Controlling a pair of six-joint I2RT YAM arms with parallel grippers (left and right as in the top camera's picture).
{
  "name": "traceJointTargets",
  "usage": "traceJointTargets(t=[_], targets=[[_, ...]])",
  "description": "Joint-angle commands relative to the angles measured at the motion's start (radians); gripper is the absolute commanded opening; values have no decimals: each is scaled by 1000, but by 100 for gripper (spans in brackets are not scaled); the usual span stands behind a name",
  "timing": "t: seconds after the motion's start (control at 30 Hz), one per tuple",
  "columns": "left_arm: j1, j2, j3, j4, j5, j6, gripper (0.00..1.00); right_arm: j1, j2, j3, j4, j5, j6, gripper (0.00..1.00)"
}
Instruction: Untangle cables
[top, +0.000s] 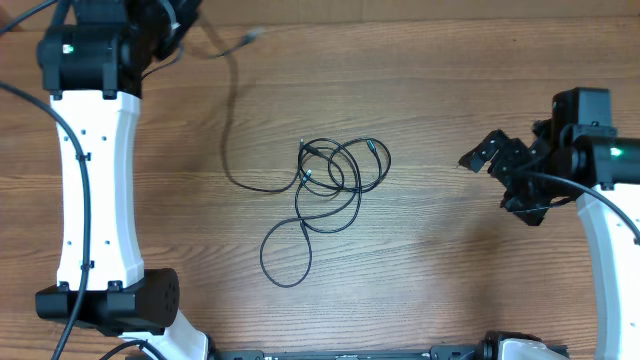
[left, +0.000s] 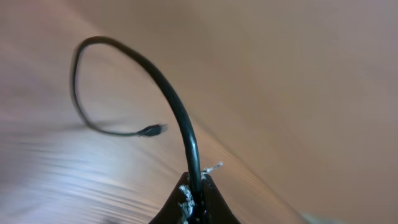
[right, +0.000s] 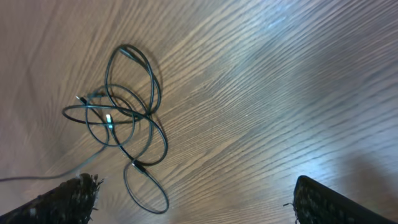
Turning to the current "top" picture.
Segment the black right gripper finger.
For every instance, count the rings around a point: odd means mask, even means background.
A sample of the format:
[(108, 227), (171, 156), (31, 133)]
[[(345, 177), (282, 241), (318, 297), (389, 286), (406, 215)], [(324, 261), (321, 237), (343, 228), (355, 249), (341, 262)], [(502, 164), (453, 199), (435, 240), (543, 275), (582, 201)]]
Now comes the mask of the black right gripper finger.
[(458, 164), (478, 173), (494, 155), (510, 141), (502, 130), (490, 132), (475, 148), (464, 154)]
[(528, 226), (539, 226), (544, 220), (550, 205), (549, 199), (528, 199), (504, 197), (500, 207), (514, 214)]

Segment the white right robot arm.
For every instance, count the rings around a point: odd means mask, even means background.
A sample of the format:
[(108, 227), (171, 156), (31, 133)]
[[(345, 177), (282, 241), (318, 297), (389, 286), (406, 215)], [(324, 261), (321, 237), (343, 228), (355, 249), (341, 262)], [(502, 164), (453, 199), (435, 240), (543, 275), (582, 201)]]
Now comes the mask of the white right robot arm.
[(595, 358), (639, 356), (639, 141), (618, 134), (609, 90), (576, 87), (552, 98), (552, 115), (525, 145), (490, 132), (459, 165), (505, 188), (502, 208), (529, 226), (575, 203), (591, 257), (597, 306)]

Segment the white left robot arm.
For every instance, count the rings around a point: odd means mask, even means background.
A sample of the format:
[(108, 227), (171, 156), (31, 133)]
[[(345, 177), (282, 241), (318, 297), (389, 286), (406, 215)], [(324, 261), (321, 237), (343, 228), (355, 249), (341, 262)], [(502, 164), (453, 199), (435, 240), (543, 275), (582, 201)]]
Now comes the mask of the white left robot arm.
[(61, 118), (64, 213), (56, 281), (36, 294), (37, 314), (133, 343), (152, 359), (213, 352), (180, 311), (175, 270), (145, 266), (133, 206), (144, 71), (178, 48), (197, 17), (189, 0), (63, 1), (37, 47)]

